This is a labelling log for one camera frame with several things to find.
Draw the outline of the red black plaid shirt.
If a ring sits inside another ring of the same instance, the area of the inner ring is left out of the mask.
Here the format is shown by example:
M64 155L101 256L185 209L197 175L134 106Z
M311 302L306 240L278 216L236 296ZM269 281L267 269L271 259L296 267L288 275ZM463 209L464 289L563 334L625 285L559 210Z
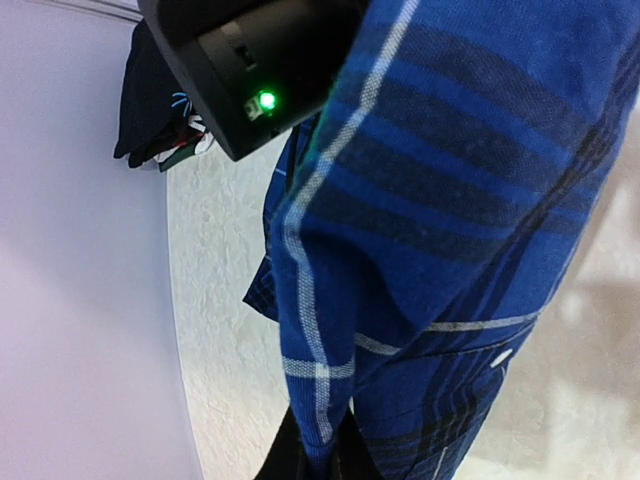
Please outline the red black plaid shirt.
M208 132L206 125L200 115L192 115L186 124L181 125L175 138L172 140L171 148L183 148L199 143Z

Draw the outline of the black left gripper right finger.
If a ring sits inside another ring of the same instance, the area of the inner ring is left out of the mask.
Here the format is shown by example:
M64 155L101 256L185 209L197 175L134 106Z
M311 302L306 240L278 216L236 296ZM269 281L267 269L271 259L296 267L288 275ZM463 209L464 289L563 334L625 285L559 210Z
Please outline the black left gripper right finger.
M337 431L331 458L330 479L383 480L350 408L347 409Z

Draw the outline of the folded white green garment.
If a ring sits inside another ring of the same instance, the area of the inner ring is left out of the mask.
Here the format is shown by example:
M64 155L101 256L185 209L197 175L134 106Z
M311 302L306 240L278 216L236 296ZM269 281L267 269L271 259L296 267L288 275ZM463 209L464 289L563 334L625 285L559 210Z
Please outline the folded white green garment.
M200 137L195 143L181 145L170 150L161 152L154 157L158 170L165 173L181 162L195 156L208 152L216 141L210 132Z

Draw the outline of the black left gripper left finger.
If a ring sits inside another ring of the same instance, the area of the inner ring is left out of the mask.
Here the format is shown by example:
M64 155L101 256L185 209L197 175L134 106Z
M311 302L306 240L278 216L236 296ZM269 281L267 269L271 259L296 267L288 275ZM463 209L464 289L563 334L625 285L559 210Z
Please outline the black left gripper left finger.
M308 459L293 411L288 408L257 480L308 480Z

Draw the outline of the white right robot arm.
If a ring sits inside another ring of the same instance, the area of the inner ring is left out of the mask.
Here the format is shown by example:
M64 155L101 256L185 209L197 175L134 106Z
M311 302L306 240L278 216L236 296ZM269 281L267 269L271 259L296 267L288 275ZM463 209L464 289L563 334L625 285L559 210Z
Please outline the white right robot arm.
M323 108L368 4L140 0L138 8L204 124L239 161Z

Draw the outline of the black t-shirt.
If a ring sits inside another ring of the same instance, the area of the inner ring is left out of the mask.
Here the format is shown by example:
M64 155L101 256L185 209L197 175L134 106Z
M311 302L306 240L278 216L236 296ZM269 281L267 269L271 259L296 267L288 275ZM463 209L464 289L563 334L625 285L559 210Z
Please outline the black t-shirt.
M181 125L198 115L162 56L151 30L140 21L131 37L119 108L116 159L138 169L170 150Z

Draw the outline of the blue plaid garment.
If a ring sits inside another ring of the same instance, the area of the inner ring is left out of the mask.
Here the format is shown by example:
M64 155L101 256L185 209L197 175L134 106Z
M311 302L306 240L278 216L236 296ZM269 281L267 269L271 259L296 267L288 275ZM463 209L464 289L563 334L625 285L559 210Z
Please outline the blue plaid garment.
M557 291L639 85L635 1L373 1L246 301L279 325L306 476L352 412L449 479Z

